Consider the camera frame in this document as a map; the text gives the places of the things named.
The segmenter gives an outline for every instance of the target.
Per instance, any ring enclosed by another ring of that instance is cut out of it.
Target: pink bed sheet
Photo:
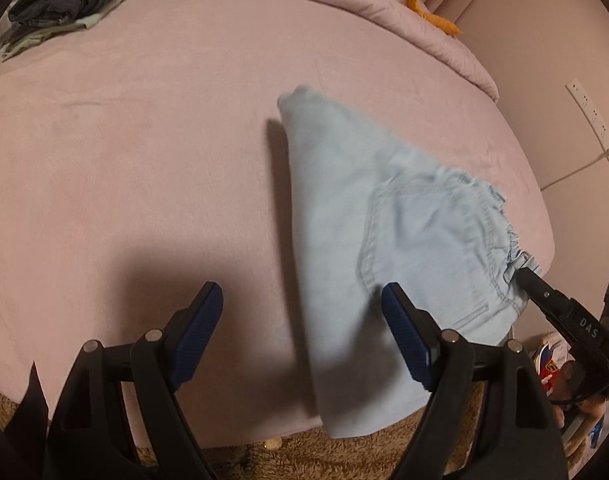
[[[133,340],[215,280],[224,315],[179,395],[199,442],[319,424],[276,108],[298,84],[497,186],[521,245],[549,267],[549,218],[518,141],[443,60],[310,0],[127,0],[0,64],[2,393],[18,400],[35,361],[53,409],[85,340]]]

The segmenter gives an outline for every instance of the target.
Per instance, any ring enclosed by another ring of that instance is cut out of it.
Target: power cord
[[[602,392],[604,392],[607,389],[608,386],[609,386],[609,380],[605,384],[603,384],[600,388],[597,388],[595,391],[593,391],[590,394],[575,396],[572,399],[562,399],[562,400],[549,399],[549,402],[551,402],[554,406],[568,406],[568,405],[570,406],[572,404],[580,404],[581,402],[584,402],[585,400],[588,400],[593,396],[601,394]]]
[[[547,184],[546,186],[541,187],[540,191],[544,191],[546,189],[549,189],[550,187],[553,186],[553,184],[558,184],[559,182],[562,182],[564,179],[569,178],[571,176],[574,176],[576,173],[580,173],[582,170],[586,170],[588,167],[593,166],[596,162],[600,162],[603,158],[605,158],[607,156],[609,156],[609,148],[602,155],[600,155],[597,159],[592,160],[589,164],[585,164],[581,168],[578,168],[577,170],[574,170],[571,173],[566,174],[565,176],[560,177],[558,180],[554,180],[553,182]]]

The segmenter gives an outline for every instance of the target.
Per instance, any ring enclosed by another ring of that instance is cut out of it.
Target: blue gripper pad
[[[383,315],[389,324],[389,329],[400,349],[400,353],[405,359],[411,377],[422,383],[426,390],[431,391],[434,386],[431,374],[431,350],[423,341],[419,330],[393,291],[394,286],[399,287],[397,283],[389,283],[383,288]]]
[[[208,286],[210,289],[205,296],[203,291]],[[204,349],[220,319],[220,314],[222,314],[222,303],[220,285],[208,283],[183,312],[184,316],[192,316],[193,319],[182,319],[187,324],[187,328],[175,344],[171,355],[173,367],[169,382],[174,390],[193,377]]]

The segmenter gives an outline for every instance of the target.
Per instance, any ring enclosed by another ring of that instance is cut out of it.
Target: wall
[[[473,0],[457,25],[498,83],[499,107],[541,186],[600,155],[565,88],[578,78],[609,127],[609,13],[600,0]],[[598,315],[609,278],[609,162],[543,195],[556,245],[547,280]],[[527,338],[549,324],[531,305],[516,329]]]

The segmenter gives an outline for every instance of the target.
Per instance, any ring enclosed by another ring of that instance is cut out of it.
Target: power strip
[[[600,145],[607,156],[607,160],[609,160],[609,130],[602,115],[600,115],[596,105],[582,87],[580,81],[574,79],[573,81],[569,81],[565,86],[578,103],[578,106],[585,114],[585,117],[587,117],[589,124],[593,128],[593,131],[596,134],[596,137],[598,137]]]

